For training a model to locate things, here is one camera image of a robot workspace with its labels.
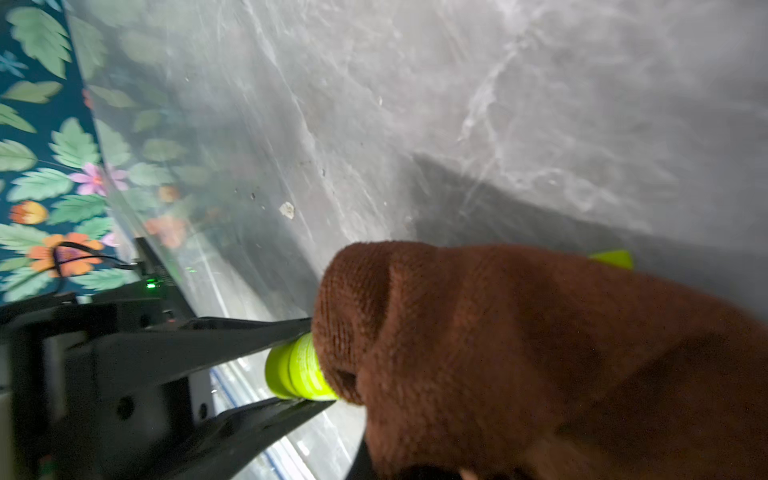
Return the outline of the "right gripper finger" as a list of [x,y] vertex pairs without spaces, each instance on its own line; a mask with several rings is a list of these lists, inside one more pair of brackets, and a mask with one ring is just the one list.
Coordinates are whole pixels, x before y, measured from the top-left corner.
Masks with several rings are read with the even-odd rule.
[[362,439],[360,442],[357,454],[345,480],[375,480],[375,470],[365,439]]

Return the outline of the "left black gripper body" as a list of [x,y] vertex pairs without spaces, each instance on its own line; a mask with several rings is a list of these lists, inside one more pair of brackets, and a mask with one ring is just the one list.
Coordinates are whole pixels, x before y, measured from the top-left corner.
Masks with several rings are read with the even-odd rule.
[[129,319],[145,328],[199,318],[175,319],[157,299],[81,304],[47,296],[2,309],[14,439],[26,469],[38,473],[51,460],[58,479],[145,479],[213,417],[209,369],[90,408],[65,405],[65,353],[87,340],[77,328]]

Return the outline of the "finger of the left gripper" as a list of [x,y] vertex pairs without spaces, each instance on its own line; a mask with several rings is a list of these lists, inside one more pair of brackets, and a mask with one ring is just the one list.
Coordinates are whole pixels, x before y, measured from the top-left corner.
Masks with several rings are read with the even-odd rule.
[[143,328],[134,319],[79,326],[65,353],[65,405],[90,408],[295,340],[309,318],[257,322],[204,317]]
[[196,427],[145,479],[231,479],[268,447],[328,409],[330,401],[270,398],[229,409]]

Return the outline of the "green toothpaste tube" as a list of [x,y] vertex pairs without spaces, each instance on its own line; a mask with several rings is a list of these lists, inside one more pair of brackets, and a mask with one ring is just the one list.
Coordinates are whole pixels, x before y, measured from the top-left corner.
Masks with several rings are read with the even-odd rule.
[[[633,255],[626,249],[588,255],[593,261],[634,270]],[[336,401],[338,394],[324,377],[312,333],[303,334],[285,346],[270,350],[264,365],[269,390],[284,400]]]

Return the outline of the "brown cloth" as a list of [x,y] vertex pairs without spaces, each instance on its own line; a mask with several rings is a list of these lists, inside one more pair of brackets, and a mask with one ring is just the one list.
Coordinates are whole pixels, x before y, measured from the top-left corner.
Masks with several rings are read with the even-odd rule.
[[767,327],[688,287],[516,245],[358,243],[323,374],[375,479],[763,479]]

